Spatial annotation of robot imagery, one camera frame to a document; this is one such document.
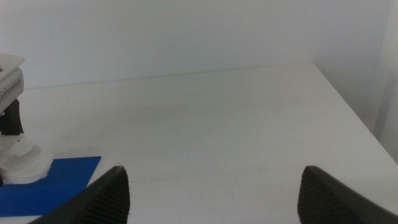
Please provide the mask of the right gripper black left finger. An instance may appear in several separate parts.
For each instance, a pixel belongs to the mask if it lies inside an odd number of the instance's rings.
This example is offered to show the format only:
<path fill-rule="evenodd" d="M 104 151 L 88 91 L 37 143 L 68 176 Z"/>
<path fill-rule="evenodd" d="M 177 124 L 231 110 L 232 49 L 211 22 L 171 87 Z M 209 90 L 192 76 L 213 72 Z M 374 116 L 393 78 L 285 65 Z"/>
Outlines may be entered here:
<path fill-rule="evenodd" d="M 129 181 L 123 166 L 114 166 L 61 206 L 32 221 L 33 224 L 127 223 Z"/>

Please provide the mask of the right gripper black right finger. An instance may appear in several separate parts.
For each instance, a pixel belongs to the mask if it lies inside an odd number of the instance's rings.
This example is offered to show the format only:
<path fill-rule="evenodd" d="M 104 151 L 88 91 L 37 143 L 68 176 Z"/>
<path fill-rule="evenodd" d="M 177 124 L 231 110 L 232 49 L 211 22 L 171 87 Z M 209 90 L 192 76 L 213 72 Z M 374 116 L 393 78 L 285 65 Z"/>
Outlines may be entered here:
<path fill-rule="evenodd" d="M 301 223 L 397 223 L 396 214 L 317 166 L 303 170 L 297 213 Z"/>

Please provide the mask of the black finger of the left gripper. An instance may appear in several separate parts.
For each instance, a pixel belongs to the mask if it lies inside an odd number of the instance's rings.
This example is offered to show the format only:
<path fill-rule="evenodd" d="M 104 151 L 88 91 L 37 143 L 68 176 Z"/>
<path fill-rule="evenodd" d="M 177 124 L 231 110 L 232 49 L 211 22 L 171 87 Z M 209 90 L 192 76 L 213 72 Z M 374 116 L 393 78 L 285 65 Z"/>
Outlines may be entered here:
<path fill-rule="evenodd" d="M 19 101 L 14 100 L 1 115 L 1 134 L 4 136 L 18 136 L 23 134 L 21 124 Z"/>

